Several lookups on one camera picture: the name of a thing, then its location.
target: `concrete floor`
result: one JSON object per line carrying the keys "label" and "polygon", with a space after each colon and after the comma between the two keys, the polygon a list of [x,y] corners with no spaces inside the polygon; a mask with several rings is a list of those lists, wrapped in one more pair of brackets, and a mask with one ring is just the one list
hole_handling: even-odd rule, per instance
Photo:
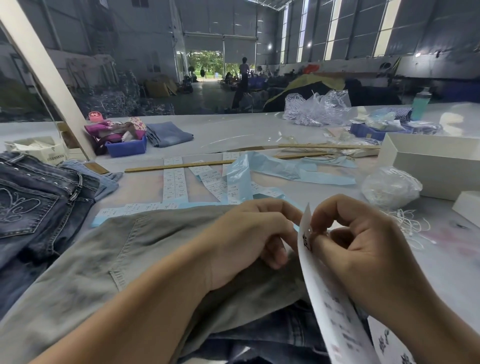
{"label": "concrete floor", "polygon": [[192,85],[192,94],[178,94],[159,100],[162,103],[172,103],[176,115],[213,114],[217,108],[232,107],[235,92],[221,88],[219,80],[209,79]]}

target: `teal bottle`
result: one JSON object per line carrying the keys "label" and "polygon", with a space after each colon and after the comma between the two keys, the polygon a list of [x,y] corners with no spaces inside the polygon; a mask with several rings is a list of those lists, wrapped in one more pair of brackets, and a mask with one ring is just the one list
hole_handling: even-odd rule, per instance
{"label": "teal bottle", "polygon": [[432,98],[432,94],[430,93],[430,88],[426,87],[423,89],[422,92],[417,93],[415,99],[413,100],[413,111],[412,111],[412,120],[418,121],[422,120],[423,114],[427,108],[430,99]]}

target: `forearm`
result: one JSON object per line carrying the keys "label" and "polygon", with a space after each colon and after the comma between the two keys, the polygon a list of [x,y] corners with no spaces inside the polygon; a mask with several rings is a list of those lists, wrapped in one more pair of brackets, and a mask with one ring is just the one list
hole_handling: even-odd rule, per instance
{"label": "forearm", "polygon": [[206,295],[208,257],[183,246],[31,364],[168,363]]}
{"label": "forearm", "polygon": [[480,363],[480,336],[436,294],[399,312],[392,330],[418,364]]}

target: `blue plastic bin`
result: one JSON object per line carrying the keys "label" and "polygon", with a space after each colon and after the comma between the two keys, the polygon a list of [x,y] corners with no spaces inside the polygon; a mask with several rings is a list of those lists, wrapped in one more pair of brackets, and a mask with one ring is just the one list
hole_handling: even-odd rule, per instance
{"label": "blue plastic bin", "polygon": [[147,151],[147,136],[144,135],[142,140],[131,140],[123,143],[106,142],[105,146],[112,158],[144,154]]}
{"label": "blue plastic bin", "polygon": [[352,124],[352,126],[350,126],[350,132],[357,138],[369,138],[383,141],[385,139],[385,134],[387,133],[412,133],[412,128],[408,127],[407,125],[403,125],[403,127],[405,128],[405,131],[403,132],[381,132],[380,130],[366,126],[365,124]]}

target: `white box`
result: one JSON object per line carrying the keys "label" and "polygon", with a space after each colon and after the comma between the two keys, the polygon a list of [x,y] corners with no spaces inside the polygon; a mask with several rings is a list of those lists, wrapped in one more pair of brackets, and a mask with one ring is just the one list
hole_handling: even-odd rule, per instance
{"label": "white box", "polygon": [[[34,141],[39,141],[48,144],[49,146],[43,149],[28,149],[28,146]],[[25,147],[18,149],[15,144],[20,144]],[[54,140],[51,136],[37,136],[28,139],[15,140],[13,142],[5,142],[5,149],[8,152],[18,152],[33,156],[52,166],[56,166],[68,159],[68,149],[63,140]]]}
{"label": "white box", "polygon": [[455,201],[480,190],[480,139],[388,133],[378,166],[394,166],[423,184],[422,196]]}
{"label": "white box", "polygon": [[452,209],[480,228],[480,192],[463,191]]}

